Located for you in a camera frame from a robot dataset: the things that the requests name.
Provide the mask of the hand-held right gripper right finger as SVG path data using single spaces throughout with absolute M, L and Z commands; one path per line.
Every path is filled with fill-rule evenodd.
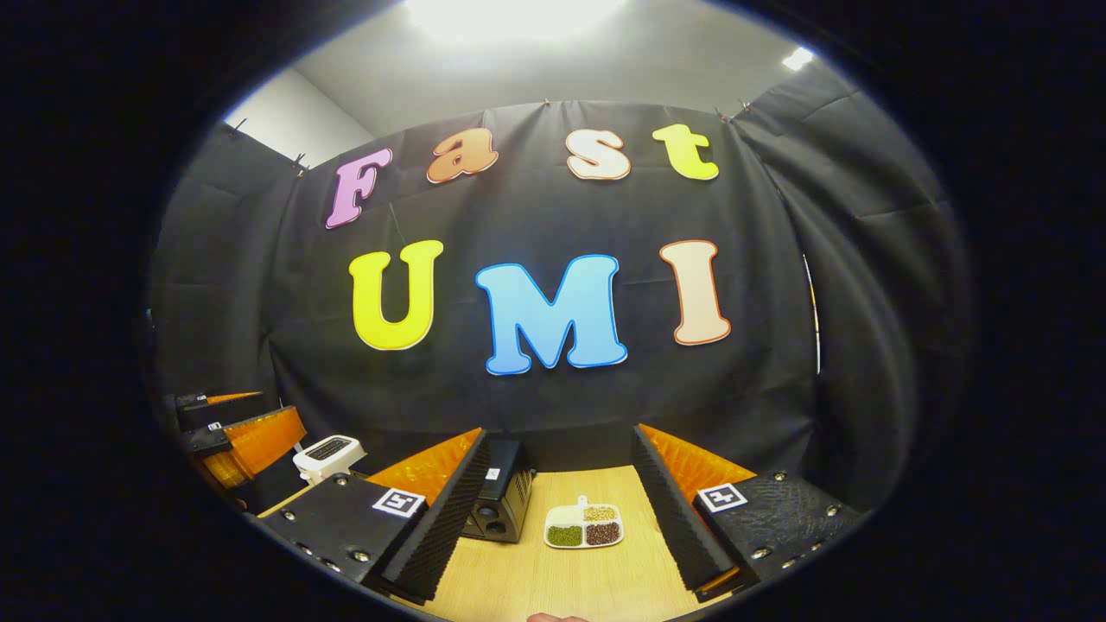
M 632 431 L 632 465 L 700 602 L 790 574 L 864 516 L 795 473 L 758 475 L 644 424 Z

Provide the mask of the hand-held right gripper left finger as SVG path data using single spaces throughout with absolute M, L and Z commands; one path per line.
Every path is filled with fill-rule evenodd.
M 325 574 L 422 605 L 486 480 L 486 438 L 474 428 L 372 476 L 333 473 L 259 526 Z

